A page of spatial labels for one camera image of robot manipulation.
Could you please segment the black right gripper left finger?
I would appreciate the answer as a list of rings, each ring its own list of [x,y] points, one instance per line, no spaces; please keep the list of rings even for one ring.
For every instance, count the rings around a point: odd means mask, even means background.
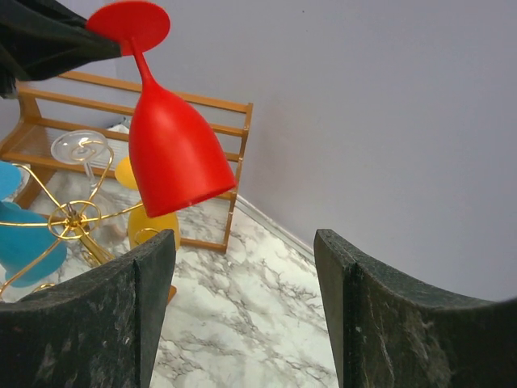
[[[1,305],[3,387],[148,387],[175,265],[172,230]]]

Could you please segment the yellow wine glass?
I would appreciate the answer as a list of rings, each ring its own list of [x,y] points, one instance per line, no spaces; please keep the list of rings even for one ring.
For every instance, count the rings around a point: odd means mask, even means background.
[[[123,158],[115,169],[117,181],[132,190],[138,190],[137,182],[132,172],[129,156]],[[181,233],[176,213],[168,213],[160,217],[148,217],[142,202],[140,207],[132,210],[128,216],[128,239],[131,248],[134,248],[163,230],[174,231],[175,249],[179,249]]]

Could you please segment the red wine glass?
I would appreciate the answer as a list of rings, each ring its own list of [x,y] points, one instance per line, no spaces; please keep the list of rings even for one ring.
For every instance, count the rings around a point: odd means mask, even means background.
[[[97,10],[86,27],[118,42],[141,75],[128,152],[147,216],[173,213],[234,188],[237,181],[208,122],[162,87],[145,59],[170,31],[166,11],[149,1],[118,1]]]

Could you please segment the blue wine glass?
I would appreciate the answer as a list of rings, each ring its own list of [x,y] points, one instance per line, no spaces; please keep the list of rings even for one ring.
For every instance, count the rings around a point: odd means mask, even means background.
[[[8,162],[1,162],[1,220],[5,222],[40,223],[46,219],[31,210],[21,209],[6,198],[12,195],[22,181],[20,170]],[[40,256],[56,237],[47,227],[1,227],[1,265],[6,269],[6,279],[21,271]],[[13,283],[14,287],[31,286],[54,273],[65,261],[66,245],[59,242],[35,267]]]

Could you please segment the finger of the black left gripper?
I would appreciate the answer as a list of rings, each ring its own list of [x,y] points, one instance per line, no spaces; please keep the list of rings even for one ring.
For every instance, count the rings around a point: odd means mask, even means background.
[[[58,1],[1,2],[1,97],[16,83],[44,81],[93,61],[121,57],[121,47],[86,29],[86,19]]]

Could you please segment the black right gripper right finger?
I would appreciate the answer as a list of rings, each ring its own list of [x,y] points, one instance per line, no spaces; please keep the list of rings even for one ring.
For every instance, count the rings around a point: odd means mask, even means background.
[[[515,386],[515,299],[429,285],[329,229],[313,249],[341,387]]]

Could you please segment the clear wine glass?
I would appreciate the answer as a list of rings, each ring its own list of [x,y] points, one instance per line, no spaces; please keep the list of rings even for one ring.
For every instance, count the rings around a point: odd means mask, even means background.
[[[51,145],[52,156],[67,165],[82,165],[90,181],[90,196],[97,191],[97,183],[91,162],[108,148],[107,139],[101,133],[90,130],[75,130],[59,136]]]

